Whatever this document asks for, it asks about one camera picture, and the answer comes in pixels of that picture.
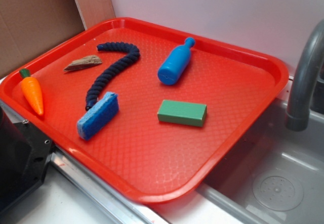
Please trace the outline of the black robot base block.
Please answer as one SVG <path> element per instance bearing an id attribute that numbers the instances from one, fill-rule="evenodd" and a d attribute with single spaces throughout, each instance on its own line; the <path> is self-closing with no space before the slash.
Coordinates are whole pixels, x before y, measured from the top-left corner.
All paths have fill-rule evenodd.
<path id="1" fill-rule="evenodd" d="M 34 124 L 13 123 L 1 110 L 1 215 L 44 183 L 52 150 Z"/>

